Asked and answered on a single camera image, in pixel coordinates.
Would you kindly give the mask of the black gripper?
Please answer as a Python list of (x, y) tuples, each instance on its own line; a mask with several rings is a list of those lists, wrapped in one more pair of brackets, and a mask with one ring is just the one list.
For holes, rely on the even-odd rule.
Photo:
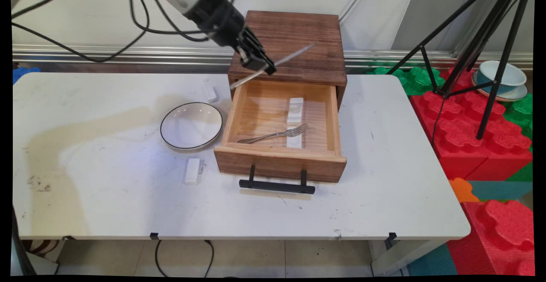
[(274, 74), (274, 62), (266, 55), (263, 45), (250, 27), (245, 27), (245, 39), (239, 39), (244, 29), (244, 17), (235, 8), (233, 1), (197, 0), (186, 12), (186, 18), (218, 46), (237, 47), (244, 68)]

